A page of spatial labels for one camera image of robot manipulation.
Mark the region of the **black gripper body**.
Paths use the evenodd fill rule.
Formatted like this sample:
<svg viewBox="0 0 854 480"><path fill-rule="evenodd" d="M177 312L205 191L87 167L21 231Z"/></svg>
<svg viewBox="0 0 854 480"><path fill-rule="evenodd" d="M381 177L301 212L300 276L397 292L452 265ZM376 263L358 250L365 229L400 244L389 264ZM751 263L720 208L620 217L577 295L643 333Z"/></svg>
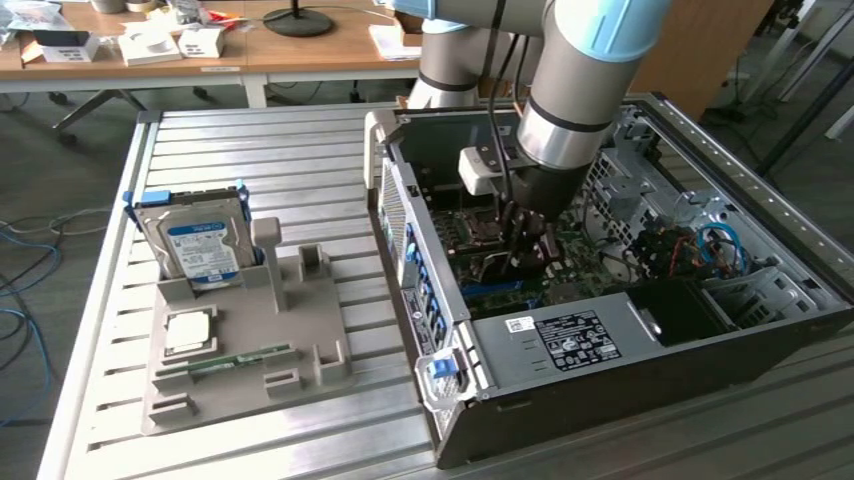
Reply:
<svg viewBox="0 0 854 480"><path fill-rule="evenodd" d="M502 216L509 204L544 218L557 218L566 210L588 174L588 166L553 170L542 166L512 169L498 176L497 212Z"/></svg>

